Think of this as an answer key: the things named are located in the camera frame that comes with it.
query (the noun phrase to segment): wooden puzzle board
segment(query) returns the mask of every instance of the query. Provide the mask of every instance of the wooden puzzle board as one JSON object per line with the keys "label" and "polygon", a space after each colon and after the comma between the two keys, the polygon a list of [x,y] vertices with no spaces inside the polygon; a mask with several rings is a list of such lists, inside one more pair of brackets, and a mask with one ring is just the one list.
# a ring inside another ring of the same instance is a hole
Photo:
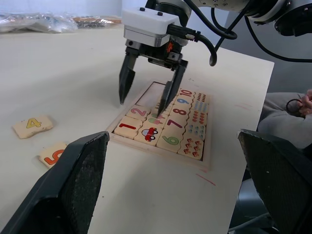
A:
{"label": "wooden puzzle board", "polygon": [[157,118],[156,108],[164,87],[164,83],[154,81],[143,89],[106,129],[111,140],[207,170],[212,96],[181,87],[169,109]]}

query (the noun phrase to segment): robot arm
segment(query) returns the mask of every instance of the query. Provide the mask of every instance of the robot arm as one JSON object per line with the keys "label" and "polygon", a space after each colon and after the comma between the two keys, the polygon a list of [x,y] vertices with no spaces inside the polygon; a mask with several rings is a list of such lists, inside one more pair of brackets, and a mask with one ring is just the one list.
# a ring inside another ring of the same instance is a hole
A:
{"label": "robot arm", "polygon": [[186,28],[191,12],[195,11],[223,39],[236,39],[237,35],[231,29],[214,27],[199,11],[202,6],[241,12],[241,16],[256,24],[275,21],[275,29],[284,36],[312,33],[312,0],[148,0],[145,7],[125,9],[122,13],[127,48],[119,75],[121,104],[132,85],[138,56],[175,71],[173,80],[164,89],[158,114],[167,108],[179,89],[188,64],[182,59],[181,50],[188,40],[205,43],[212,54],[210,64],[215,65],[219,45],[214,48],[200,32]]}

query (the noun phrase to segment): pink marker line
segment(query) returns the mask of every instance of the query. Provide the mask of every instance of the pink marker line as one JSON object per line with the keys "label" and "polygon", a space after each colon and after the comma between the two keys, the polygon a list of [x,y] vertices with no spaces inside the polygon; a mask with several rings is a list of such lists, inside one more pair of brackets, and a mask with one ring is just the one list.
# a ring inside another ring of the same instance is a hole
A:
{"label": "pink marker line", "polygon": [[216,186],[214,183],[212,183],[210,180],[206,179],[205,177],[202,177],[199,174],[196,174],[197,176],[199,176],[200,178],[203,178],[205,181],[208,181],[209,183],[211,183],[212,185]]}

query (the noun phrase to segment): red car illustration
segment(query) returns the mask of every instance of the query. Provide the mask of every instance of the red car illustration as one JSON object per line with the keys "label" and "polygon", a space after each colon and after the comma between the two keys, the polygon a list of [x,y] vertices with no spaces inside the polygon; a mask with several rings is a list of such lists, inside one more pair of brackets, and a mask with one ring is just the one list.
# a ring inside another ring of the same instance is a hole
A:
{"label": "red car illustration", "polygon": [[142,135],[145,136],[145,140],[151,142],[155,140],[156,137],[154,135],[158,134],[157,128],[144,129],[142,131]]}

